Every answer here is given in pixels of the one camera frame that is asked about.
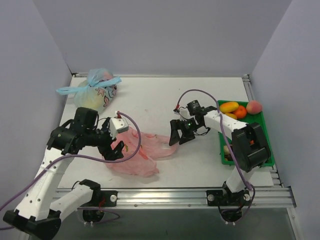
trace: patterned bag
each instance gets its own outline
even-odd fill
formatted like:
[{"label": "patterned bag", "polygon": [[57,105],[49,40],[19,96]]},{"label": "patterned bag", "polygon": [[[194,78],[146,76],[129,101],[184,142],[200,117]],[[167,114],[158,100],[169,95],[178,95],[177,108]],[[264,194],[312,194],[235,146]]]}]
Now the patterned bag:
[{"label": "patterned bag", "polygon": [[99,68],[90,70],[86,80],[79,86],[62,87],[56,91],[61,95],[75,94],[73,102],[77,108],[93,109],[100,114],[116,95],[120,82],[120,77],[114,77],[105,68]]}]

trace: cable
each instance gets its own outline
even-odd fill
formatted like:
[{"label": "cable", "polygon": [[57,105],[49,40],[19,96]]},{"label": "cable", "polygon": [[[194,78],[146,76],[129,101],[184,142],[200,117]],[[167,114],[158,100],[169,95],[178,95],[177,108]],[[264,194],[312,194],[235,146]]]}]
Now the cable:
[{"label": "cable", "polygon": [[224,141],[225,141],[225,143],[226,143],[227,148],[228,148],[229,151],[230,151],[230,155],[231,155],[231,157],[232,157],[232,160],[233,160],[233,162],[234,162],[234,164],[235,164],[235,167],[236,167],[236,169],[237,169],[237,171],[238,171],[238,173],[239,173],[239,175],[240,175],[240,178],[241,178],[243,184],[245,185],[245,187],[246,187],[247,189],[252,190],[252,187],[251,187],[252,185],[251,185],[248,181],[246,181],[244,175],[242,174],[241,169],[240,169],[240,166],[239,166],[239,164],[238,164],[238,161],[237,161],[237,159],[236,159],[236,157],[235,157],[235,155],[234,155],[234,152],[232,151],[231,146],[230,146],[230,144],[229,144],[229,142],[228,142],[227,135],[226,135],[226,132],[225,132],[225,129],[224,129],[224,125],[223,125],[223,114],[220,112],[220,110],[219,110],[219,103],[218,103],[218,101],[214,98],[214,96],[212,96],[210,93],[208,93],[208,92],[206,92],[206,91],[203,91],[203,90],[200,90],[200,89],[189,89],[189,90],[185,91],[184,93],[182,93],[182,95],[181,95],[180,98],[178,99],[178,102],[177,102],[177,105],[176,105],[175,108],[176,108],[176,109],[179,109],[179,107],[180,107],[179,103],[180,103],[182,97],[183,97],[185,94],[189,93],[189,92],[201,92],[201,93],[204,93],[204,94],[208,95],[210,98],[212,98],[212,99],[215,101],[216,110],[217,110],[217,112],[220,114],[220,128],[221,128],[221,133],[222,133],[223,139],[224,139]]},{"label": "cable", "polygon": [[100,118],[100,119],[98,120],[98,122],[99,122],[99,121],[101,121],[102,119],[107,119],[107,117],[104,117],[104,118]]},{"label": "cable", "polygon": [[204,136],[204,135],[207,135],[208,132],[211,130],[211,128],[210,128],[210,127],[206,127],[206,126],[205,126],[204,128],[206,129],[205,132],[203,132],[203,133],[195,132],[194,135],[196,135],[196,136]]},{"label": "cable", "polygon": [[237,222],[241,221],[241,220],[248,214],[249,209],[251,208],[252,203],[253,203],[253,201],[254,201],[254,199],[255,199],[255,196],[256,196],[256,189],[255,189],[255,187],[254,187],[251,183],[250,183],[250,185],[251,185],[252,190],[253,190],[253,195],[252,195],[252,197],[251,197],[250,203],[249,203],[247,209],[245,210],[244,214],[243,214],[238,220],[232,222],[232,221],[230,221],[230,220],[228,220],[227,218],[224,217],[224,216],[226,215],[226,213],[227,213],[227,212],[232,212],[232,214],[234,215],[234,214],[236,214],[238,211],[240,211],[240,210],[244,207],[244,205],[240,206],[240,207],[237,208],[237,209],[224,209],[224,210],[221,210],[221,209],[220,209],[220,206],[218,206],[219,212],[220,212],[221,217],[223,218],[223,220],[225,220],[225,221],[228,222],[228,223],[237,223]]},{"label": "cable", "polygon": [[76,182],[72,185],[71,191],[74,189],[74,187],[76,186],[77,183],[80,183],[80,181],[76,181]]},{"label": "cable", "polygon": [[[10,204],[12,201],[14,201],[16,198],[18,198],[21,194],[23,194],[25,191],[27,191],[29,188],[31,188],[32,185],[34,185],[47,172],[47,170],[49,170],[53,165],[55,165],[56,163],[60,162],[63,159],[82,158],[82,159],[89,159],[89,160],[97,161],[97,162],[100,162],[100,163],[117,164],[117,163],[123,163],[123,162],[128,161],[129,159],[133,158],[137,154],[137,152],[139,151],[140,146],[141,146],[141,132],[140,132],[140,129],[139,129],[138,125],[136,124],[136,122],[130,116],[128,116],[127,114],[119,112],[119,111],[117,112],[117,114],[120,115],[120,116],[124,116],[125,118],[129,119],[132,122],[132,124],[134,125],[134,127],[136,128],[136,131],[137,131],[137,134],[138,134],[137,147],[136,147],[135,151],[130,156],[122,158],[122,159],[119,159],[119,160],[115,160],[115,161],[102,160],[102,159],[99,159],[99,158],[96,158],[96,157],[93,157],[93,156],[86,156],[86,155],[81,155],[81,154],[69,154],[69,155],[64,155],[64,156],[58,157],[57,159],[52,161],[48,166],[46,166],[46,168],[42,172],[40,172],[25,188],[23,188],[16,195],[14,195],[8,201],[6,201],[2,206],[0,206],[0,212],[8,204]],[[7,230],[7,229],[11,229],[11,227],[10,228],[9,227],[8,228],[5,227],[4,229],[0,228],[0,231]]]},{"label": "cable", "polygon": [[103,198],[102,198],[102,201],[99,202],[99,209],[100,209],[105,203],[106,203],[106,198],[103,197]]},{"label": "cable", "polygon": [[10,229],[14,229],[14,227],[13,226],[0,227],[0,231],[10,230]]},{"label": "cable", "polygon": [[94,126],[94,130],[98,128],[98,123],[99,123],[99,114],[96,116],[96,124]]},{"label": "cable", "polygon": [[115,211],[110,211],[110,210],[106,210],[106,209],[103,209],[103,208],[99,208],[99,207],[78,207],[78,210],[85,210],[85,211],[94,211],[94,210],[97,210],[97,211],[101,211],[101,212],[105,212],[105,213],[110,213],[110,214],[113,214],[113,215],[116,215],[116,217],[114,218],[111,218],[111,219],[106,219],[106,220],[101,220],[101,221],[98,221],[98,222],[93,222],[93,223],[90,223],[90,222],[86,222],[86,221],[82,221],[77,213],[77,218],[80,222],[86,224],[86,223],[90,223],[90,224],[105,224],[105,223],[109,223],[109,222],[112,222],[112,221],[115,221],[115,220],[118,220],[121,218],[120,214],[115,212]]},{"label": "cable", "polygon": [[184,116],[181,115],[180,109],[186,109],[186,107],[183,107],[183,106],[179,107],[179,109],[178,109],[178,114],[179,114],[180,117],[182,117],[183,119],[185,119],[185,120],[190,120],[191,118],[185,118]]}]

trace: gray wall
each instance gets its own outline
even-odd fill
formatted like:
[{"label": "gray wall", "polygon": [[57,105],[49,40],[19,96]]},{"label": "gray wall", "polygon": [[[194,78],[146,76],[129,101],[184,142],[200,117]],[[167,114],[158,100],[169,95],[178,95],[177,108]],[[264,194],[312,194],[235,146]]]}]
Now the gray wall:
[{"label": "gray wall", "polygon": [[306,240],[319,239],[320,1],[293,0],[252,73]]},{"label": "gray wall", "polygon": [[[70,80],[68,67],[32,0],[2,0],[0,205],[34,178],[62,113],[64,99],[55,89]],[[0,227],[6,226],[3,214]],[[0,239],[17,239],[17,235],[15,230],[1,231]]]},{"label": "gray wall", "polygon": [[71,71],[242,76],[291,0],[33,0]]}]

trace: green tray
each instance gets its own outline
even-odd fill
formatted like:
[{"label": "green tray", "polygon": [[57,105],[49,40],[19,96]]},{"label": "green tray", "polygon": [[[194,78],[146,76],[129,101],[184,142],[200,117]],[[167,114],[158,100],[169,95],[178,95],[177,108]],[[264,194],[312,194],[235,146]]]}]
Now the green tray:
[{"label": "green tray", "polygon": [[[231,102],[231,100],[219,100],[218,101],[219,106],[221,104],[227,103],[227,102]],[[244,106],[244,107],[246,107],[247,104],[248,104],[247,101],[237,101],[237,103],[239,105]],[[268,136],[267,127],[266,127],[266,123],[265,123],[265,118],[264,118],[263,112],[260,112],[260,113],[255,114],[255,115],[251,115],[251,114],[248,113],[245,116],[245,118],[239,119],[239,121],[245,122],[245,123],[249,123],[249,124],[256,122],[256,123],[261,125],[262,130],[263,130],[264,135],[265,135],[265,138],[266,138],[266,141],[268,142],[268,145],[269,145],[269,148],[270,148],[270,151],[271,151],[271,157],[262,166],[263,167],[272,167],[273,165],[275,165],[275,159],[274,159],[274,155],[273,155],[272,150],[271,150],[270,140],[269,140],[269,136]],[[219,139],[220,139],[220,152],[221,152],[221,162],[222,162],[222,164],[230,165],[230,166],[231,165],[235,165],[234,161],[225,160],[224,145],[226,145],[226,142],[225,142],[224,137],[222,136],[222,134],[220,132],[219,132]]]}]

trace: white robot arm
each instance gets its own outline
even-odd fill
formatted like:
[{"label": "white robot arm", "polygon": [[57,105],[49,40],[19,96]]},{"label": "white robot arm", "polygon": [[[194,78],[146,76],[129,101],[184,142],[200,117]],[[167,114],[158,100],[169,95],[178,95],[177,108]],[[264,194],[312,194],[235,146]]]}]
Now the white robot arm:
[{"label": "white robot arm", "polygon": [[195,139],[195,132],[202,127],[224,132],[232,140],[232,151],[237,161],[231,176],[222,186],[222,193],[214,198],[215,206],[237,206],[248,204],[245,197],[249,192],[245,183],[254,171],[271,156],[266,136],[258,123],[245,123],[235,120],[217,110],[216,107],[201,107],[197,100],[187,104],[186,108],[174,109],[180,119],[170,121],[171,136],[169,145],[184,144]]},{"label": "white robot arm", "polygon": [[93,146],[98,147],[106,160],[123,158],[124,143],[119,142],[114,149],[111,144],[118,133],[129,129],[127,121],[124,118],[108,117],[102,128],[97,129],[97,118],[97,111],[79,107],[74,119],[52,131],[36,174],[36,178],[41,178],[14,210],[5,213],[5,222],[30,235],[50,240],[57,234],[61,222],[78,207],[84,204],[97,206],[101,201],[100,184],[87,179],[81,181],[70,193],[52,202],[67,167],[74,160],[74,157],[70,157],[57,161],[59,157],[74,155],[85,146]]}]

